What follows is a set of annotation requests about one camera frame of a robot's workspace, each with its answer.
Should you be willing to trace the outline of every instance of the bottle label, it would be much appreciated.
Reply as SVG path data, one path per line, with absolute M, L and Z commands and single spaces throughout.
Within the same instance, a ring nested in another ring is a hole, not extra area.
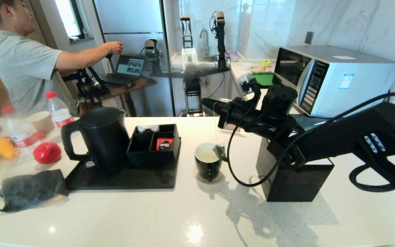
M 65 114 L 54 116 L 53 120 L 56 122 L 56 125 L 59 128 L 62 128 L 62 126 L 69 124 L 70 122 L 74 122 L 74 118 L 71 116 L 71 114 L 69 114 L 68 110 Z
M 35 142 L 37 142 L 37 137 L 33 134 L 33 131 L 31 130 L 12 136 L 11 138 L 20 148 L 31 146 Z

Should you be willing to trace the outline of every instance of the red bottle cap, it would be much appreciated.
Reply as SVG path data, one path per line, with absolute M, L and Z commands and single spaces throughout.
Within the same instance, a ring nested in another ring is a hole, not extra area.
M 7 106 L 1 108 L 1 114 L 3 114 L 4 116 L 14 114 L 13 106 L 7 105 Z
M 45 94 L 45 97 L 47 97 L 48 99 L 50 99 L 50 98 L 57 97 L 57 94 L 56 94 L 55 91 L 49 91 L 49 92 L 47 92 L 47 93 Z

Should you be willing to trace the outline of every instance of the plastic water bottle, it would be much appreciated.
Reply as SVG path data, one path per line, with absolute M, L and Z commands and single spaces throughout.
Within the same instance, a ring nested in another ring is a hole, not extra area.
M 56 92 L 47 92 L 45 96 L 48 98 L 48 111 L 59 128 L 70 122 L 74 122 L 74 118 L 69 113 L 68 107 L 57 97 Z
M 1 113 L 6 118 L 6 129 L 16 146 L 23 152 L 32 154 L 39 142 L 30 123 L 19 117 L 11 105 L 3 107 Z

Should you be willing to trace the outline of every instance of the black electric kettle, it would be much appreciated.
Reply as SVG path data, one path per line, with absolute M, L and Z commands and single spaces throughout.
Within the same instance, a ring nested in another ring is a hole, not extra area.
M 73 161 L 94 161 L 103 171 L 124 168 L 129 164 L 126 155 L 129 136 L 124 126 L 124 111 L 112 107 L 94 109 L 61 129 L 63 146 Z M 75 154 L 71 133 L 80 131 L 88 154 Z

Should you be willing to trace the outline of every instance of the faucet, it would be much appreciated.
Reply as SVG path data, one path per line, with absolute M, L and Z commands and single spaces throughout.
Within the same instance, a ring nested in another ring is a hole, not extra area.
M 202 33 L 206 33 L 206 39 L 205 39 L 205 55 L 208 55 L 208 31 L 206 29 L 201 30 L 201 34 L 199 35 L 199 38 L 202 39 Z

